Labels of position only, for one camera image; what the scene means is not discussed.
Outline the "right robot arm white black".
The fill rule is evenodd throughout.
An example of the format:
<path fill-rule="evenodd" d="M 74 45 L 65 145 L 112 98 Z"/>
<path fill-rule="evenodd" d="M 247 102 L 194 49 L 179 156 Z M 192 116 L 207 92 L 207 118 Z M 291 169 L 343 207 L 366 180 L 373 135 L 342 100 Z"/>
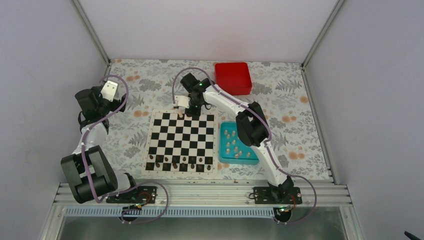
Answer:
<path fill-rule="evenodd" d="M 255 101 L 241 101 L 210 79 L 200 81 L 191 73 L 183 76 L 180 83 L 189 95 L 177 97 L 177 107 L 183 107 L 189 117 L 200 116 L 202 106 L 206 104 L 221 108 L 228 115 L 234 115 L 238 138 L 244 145 L 251 147 L 265 170 L 270 191 L 267 197 L 278 204 L 289 199 L 294 183 L 290 176 L 282 172 L 282 167 L 277 162 L 271 147 L 272 134 L 260 104 Z"/>

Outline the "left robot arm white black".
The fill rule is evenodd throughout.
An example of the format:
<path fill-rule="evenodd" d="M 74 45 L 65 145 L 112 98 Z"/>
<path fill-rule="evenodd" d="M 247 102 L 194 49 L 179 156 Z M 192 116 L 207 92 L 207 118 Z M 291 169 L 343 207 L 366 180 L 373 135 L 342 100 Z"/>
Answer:
<path fill-rule="evenodd" d="M 77 203 L 94 200 L 97 196 L 118 192 L 124 201 L 131 203 L 139 197 L 139 188 L 127 172 L 114 171 L 102 145 L 109 133 L 106 116 L 115 111 L 125 111 L 125 100 L 114 98 L 117 87 L 107 83 L 75 94 L 81 111 L 78 114 L 81 139 L 72 154 L 61 159 L 60 164 Z"/>

